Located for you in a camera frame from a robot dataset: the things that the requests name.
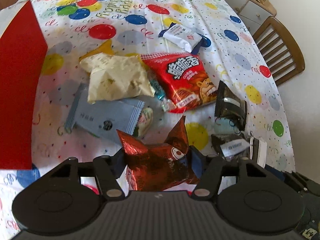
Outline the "black and white snack packet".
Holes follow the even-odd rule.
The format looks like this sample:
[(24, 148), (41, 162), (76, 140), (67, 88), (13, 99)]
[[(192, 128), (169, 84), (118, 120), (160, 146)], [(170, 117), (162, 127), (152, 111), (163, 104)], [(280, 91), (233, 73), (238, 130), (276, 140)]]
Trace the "black and white snack packet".
[(267, 142), (253, 135), (212, 134), (212, 146), (221, 158), (232, 161), (248, 158), (262, 168), (266, 165)]

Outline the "brown foil Oreo packet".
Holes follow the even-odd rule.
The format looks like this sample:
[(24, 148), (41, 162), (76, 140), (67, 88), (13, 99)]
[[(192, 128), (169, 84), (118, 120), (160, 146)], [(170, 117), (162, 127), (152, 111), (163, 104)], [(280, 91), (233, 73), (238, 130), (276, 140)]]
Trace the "brown foil Oreo packet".
[(185, 116), (161, 144), (146, 145), (125, 132), (118, 130), (117, 133), (125, 152), (130, 191), (164, 191), (182, 183), (195, 185), (200, 181), (188, 160)]

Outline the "light blue snack packet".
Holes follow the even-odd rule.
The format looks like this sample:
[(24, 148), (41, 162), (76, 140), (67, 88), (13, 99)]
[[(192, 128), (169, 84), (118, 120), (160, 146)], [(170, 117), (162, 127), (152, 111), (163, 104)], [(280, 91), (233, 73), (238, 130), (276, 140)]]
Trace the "light blue snack packet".
[(81, 83), (72, 103), (64, 128), (71, 133), (80, 127), (91, 135), (120, 143), (117, 131), (132, 135), (145, 103), (138, 99), (87, 102), (88, 85)]

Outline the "black foil snack packet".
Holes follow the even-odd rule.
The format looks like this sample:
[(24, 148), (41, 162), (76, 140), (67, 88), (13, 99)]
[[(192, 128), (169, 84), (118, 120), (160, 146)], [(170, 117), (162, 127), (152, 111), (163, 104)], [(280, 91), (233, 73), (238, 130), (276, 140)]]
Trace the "black foil snack packet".
[(238, 98), (221, 80), (217, 90), (215, 116), (217, 118), (229, 119), (240, 132), (245, 131), (247, 102)]

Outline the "red lion snack bag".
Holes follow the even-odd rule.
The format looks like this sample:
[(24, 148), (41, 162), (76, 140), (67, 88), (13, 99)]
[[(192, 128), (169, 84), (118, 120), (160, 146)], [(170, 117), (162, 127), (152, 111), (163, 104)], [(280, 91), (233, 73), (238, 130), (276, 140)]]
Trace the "red lion snack bag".
[(165, 91), (165, 111), (184, 113), (216, 100), (217, 87), (198, 56), (189, 53), (154, 53), (142, 54), (140, 58)]

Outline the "cream snack bag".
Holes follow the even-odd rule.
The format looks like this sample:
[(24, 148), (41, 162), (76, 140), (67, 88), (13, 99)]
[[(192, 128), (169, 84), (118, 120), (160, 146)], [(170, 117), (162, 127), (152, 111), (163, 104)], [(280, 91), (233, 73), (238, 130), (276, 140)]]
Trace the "cream snack bag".
[(80, 67), (90, 74), (89, 103), (155, 95), (147, 71), (136, 56), (99, 53), (82, 59)]

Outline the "yellow snack packet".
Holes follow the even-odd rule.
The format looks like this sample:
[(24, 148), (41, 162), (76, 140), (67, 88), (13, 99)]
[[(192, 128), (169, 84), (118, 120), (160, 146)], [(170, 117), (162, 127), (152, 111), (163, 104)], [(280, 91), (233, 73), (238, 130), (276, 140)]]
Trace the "yellow snack packet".
[(107, 55), (114, 55), (114, 51), (112, 50), (112, 40), (106, 40), (103, 44), (101, 44), (98, 48), (95, 48), (92, 51), (87, 52), (85, 55), (79, 57), (79, 62), (81, 62), (83, 59), (96, 55), (104, 53)]

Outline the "round green white candy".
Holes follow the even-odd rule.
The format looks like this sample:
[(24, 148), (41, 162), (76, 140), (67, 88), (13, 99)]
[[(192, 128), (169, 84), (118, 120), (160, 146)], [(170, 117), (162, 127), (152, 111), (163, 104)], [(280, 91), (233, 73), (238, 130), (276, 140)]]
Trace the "round green white candy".
[(144, 108), (139, 116), (137, 124), (135, 126), (135, 130), (133, 132), (133, 136), (137, 138), (143, 137), (153, 122), (153, 110), (150, 107)]

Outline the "small teal wrapped candy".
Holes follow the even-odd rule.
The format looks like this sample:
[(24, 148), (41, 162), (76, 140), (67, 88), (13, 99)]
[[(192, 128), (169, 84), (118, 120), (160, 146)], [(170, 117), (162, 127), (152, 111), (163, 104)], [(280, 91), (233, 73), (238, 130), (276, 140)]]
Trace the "small teal wrapped candy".
[(158, 83), (156, 78), (152, 78), (149, 80), (153, 89), (155, 90), (155, 96), (157, 96), (158, 100), (163, 100), (165, 98), (165, 91)]

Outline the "white and blue snack packet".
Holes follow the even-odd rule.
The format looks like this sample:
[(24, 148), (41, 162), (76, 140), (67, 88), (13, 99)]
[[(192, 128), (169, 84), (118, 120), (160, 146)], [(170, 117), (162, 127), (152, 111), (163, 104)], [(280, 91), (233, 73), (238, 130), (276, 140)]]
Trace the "white and blue snack packet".
[(170, 27), (162, 30), (158, 37), (172, 42), (192, 55), (199, 53), (203, 40), (201, 35), (178, 23), (171, 23)]

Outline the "wooden slatted chair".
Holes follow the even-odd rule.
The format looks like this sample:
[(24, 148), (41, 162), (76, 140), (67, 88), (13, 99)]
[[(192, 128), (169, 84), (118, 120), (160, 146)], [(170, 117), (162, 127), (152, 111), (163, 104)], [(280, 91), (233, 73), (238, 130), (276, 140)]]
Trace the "wooden slatted chair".
[(277, 86), (305, 70), (303, 53), (288, 29), (275, 17), (268, 17), (253, 34)]

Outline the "red and white cardboard box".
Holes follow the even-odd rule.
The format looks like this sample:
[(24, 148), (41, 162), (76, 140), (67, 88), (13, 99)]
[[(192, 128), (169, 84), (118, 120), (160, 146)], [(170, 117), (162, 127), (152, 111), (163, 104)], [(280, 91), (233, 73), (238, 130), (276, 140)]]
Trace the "red and white cardboard box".
[(37, 84), (47, 43), (31, 1), (1, 10), (1, 169), (29, 170)]

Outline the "balloon print tablecloth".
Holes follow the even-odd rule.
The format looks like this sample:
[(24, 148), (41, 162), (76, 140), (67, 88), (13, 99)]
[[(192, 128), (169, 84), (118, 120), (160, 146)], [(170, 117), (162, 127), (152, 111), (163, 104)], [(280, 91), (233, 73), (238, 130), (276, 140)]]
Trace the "balloon print tablecloth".
[(31, 0), (48, 51), (32, 122), (32, 168), (1, 170), (1, 239), (19, 228), (11, 206), (27, 186), (68, 157), (113, 155), (118, 141), (67, 126), (76, 91), (97, 54), (138, 59), (166, 98), (142, 97), (136, 133), (162, 143), (182, 116), (189, 144), (212, 152), (212, 134), (240, 134), (215, 115), (219, 82), (247, 102), (246, 133), (266, 142), (266, 162), (294, 171), (290, 130), (276, 82), (244, 20), (226, 0)]

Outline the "white sideboard with wooden top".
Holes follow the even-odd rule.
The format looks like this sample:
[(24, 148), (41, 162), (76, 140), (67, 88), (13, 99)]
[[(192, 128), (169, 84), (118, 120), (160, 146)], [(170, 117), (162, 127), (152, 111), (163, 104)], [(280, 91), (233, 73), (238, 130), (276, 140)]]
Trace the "white sideboard with wooden top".
[(245, 24), (253, 35), (269, 16), (277, 14), (274, 6), (265, 0), (225, 0), (226, 3), (236, 12), (240, 20)]

